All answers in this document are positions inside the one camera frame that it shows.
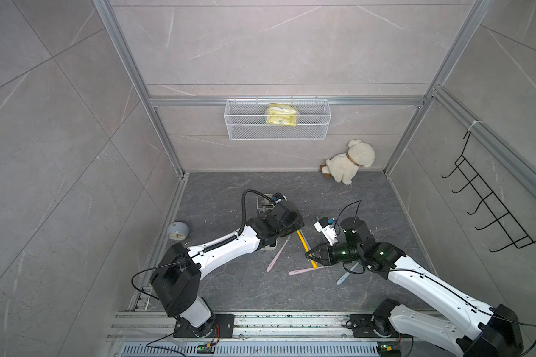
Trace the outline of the yellow toothbrush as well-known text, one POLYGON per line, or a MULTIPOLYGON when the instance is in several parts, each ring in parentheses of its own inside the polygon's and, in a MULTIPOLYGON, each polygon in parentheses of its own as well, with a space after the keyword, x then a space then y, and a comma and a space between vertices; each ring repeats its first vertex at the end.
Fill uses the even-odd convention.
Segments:
POLYGON ((311 247, 308 244, 308 241, 306 241, 306 239, 305 239, 305 237, 304 237, 304 235, 303 235, 301 230, 298 230, 297 234, 299 235, 299 239, 300 239, 300 241, 301 241, 301 243, 302 243, 302 245, 304 247, 305 252, 308 253, 311 250, 311 247))

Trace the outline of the cream toothbrush holder organizer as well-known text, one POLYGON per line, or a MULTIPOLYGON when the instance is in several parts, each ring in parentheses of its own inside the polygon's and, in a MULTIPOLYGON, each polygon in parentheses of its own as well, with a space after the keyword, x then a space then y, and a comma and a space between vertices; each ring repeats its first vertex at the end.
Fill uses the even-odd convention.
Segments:
POLYGON ((270 212, 274 207, 273 201, 270 199, 266 199, 263 196, 257 197, 257 215, 259 217, 266 215, 268 212, 270 212))

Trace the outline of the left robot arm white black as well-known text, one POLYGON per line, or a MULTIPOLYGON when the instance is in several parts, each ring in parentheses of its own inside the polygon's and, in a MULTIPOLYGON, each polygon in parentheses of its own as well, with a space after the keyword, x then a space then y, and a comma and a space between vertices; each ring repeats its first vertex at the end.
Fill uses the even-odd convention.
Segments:
POLYGON ((215 315, 198 295, 200 281, 226 263, 274 244, 304 226, 296 205, 280 199, 265 214, 244 222, 233 233, 211 242, 169 247, 150 277, 150 285, 167 315, 186 322, 197 336, 215 326, 215 315))

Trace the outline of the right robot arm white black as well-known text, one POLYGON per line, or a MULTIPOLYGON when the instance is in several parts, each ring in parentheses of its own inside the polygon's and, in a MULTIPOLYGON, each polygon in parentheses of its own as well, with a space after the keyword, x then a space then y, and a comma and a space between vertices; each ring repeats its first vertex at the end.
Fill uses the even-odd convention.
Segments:
POLYGON ((456 356, 523 355, 518 317, 507 306, 492 307, 447 284, 402 249, 376 241, 367 224, 357 217, 341 223, 324 217, 314 227, 326 241, 308 251, 308 259, 323 266, 356 262, 440 313, 439 317, 428 315, 386 299, 369 319, 377 336, 417 337, 456 356))

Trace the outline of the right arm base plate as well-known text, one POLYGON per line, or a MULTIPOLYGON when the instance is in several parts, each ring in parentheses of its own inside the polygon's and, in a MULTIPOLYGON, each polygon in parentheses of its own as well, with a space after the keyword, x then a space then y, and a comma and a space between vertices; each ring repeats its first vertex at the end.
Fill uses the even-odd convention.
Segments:
POLYGON ((344 327, 352 331, 355 338, 399 339, 411 338, 411 335, 400 334, 388 315, 351 314, 344 327))

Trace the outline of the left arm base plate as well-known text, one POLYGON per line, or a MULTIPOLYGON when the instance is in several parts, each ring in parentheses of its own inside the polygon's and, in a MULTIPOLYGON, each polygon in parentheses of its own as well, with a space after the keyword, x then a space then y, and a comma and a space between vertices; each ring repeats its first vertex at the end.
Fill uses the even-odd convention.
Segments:
POLYGON ((235 316, 233 314, 213 315, 200 327, 193 327, 188 320, 179 318, 173 337, 175 339, 230 339, 233 336, 234 328, 235 316))

